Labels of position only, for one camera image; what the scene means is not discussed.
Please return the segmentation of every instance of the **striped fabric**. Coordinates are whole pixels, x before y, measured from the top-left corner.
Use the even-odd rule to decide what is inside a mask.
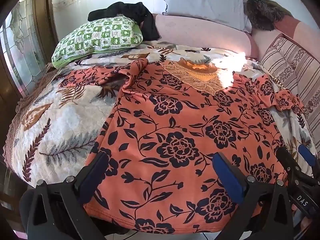
[[[320,63],[305,50],[279,38],[263,59],[263,65],[273,76],[295,94],[299,94],[305,106],[305,118],[320,153]]]

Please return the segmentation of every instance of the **black clothing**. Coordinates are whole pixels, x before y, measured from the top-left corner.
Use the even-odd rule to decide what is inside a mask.
[[[117,14],[123,14],[134,20],[139,26],[143,22],[141,32],[144,41],[155,41],[160,38],[155,19],[142,2],[136,4],[116,2],[111,4],[107,9],[90,12],[88,21],[92,22],[103,18],[116,17]]]

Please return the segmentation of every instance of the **garment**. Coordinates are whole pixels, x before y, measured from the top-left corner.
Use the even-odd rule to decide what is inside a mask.
[[[275,92],[266,74],[252,81],[234,73],[223,89],[214,74],[210,82],[194,82],[193,72],[173,61],[139,59],[72,71],[61,83],[128,77],[87,160],[98,152],[109,157],[106,178],[85,205],[90,216],[149,233],[217,232],[236,204],[213,170],[212,154],[222,152],[258,181],[282,179],[275,151],[284,142],[268,108],[301,113],[299,98]]]
[[[123,14],[136,21],[139,26],[143,22],[141,32],[144,41],[154,41],[160,38],[155,19],[142,2],[136,4],[116,2],[111,4],[107,9],[90,12],[88,21],[91,22],[102,18],[115,17],[117,14]]]

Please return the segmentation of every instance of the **screw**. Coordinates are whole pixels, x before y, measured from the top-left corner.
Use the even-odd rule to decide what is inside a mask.
[[[66,178],[66,182],[68,182],[68,183],[73,182],[74,180],[75,180],[74,176],[69,176]]]
[[[278,184],[279,186],[283,186],[283,185],[284,185],[283,181],[280,180],[280,179],[277,180],[277,184]]]
[[[40,179],[40,180],[37,181],[37,186],[41,186],[43,183],[44,183],[44,180]]]
[[[249,181],[249,182],[255,182],[255,178],[254,178],[254,176],[248,176],[247,177],[247,181]]]

